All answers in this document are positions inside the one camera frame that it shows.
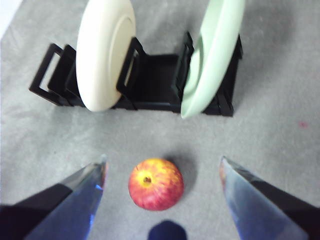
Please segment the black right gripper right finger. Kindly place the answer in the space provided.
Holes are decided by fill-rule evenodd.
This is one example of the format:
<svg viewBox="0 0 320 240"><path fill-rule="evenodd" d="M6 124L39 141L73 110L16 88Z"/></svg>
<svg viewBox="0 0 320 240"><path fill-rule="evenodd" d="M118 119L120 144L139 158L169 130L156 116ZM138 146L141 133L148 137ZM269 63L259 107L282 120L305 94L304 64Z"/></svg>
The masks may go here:
<svg viewBox="0 0 320 240"><path fill-rule="evenodd" d="M318 240L320 209L223 156L223 194L242 240Z"/></svg>

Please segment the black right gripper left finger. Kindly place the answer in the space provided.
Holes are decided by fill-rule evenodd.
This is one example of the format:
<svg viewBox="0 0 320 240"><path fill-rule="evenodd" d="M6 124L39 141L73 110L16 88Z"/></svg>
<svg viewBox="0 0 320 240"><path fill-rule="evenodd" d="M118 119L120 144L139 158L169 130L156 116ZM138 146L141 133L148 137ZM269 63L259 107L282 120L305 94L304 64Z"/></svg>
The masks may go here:
<svg viewBox="0 0 320 240"><path fill-rule="evenodd" d="M62 181L12 205L0 206L2 240L86 240L100 205L106 155Z"/></svg>

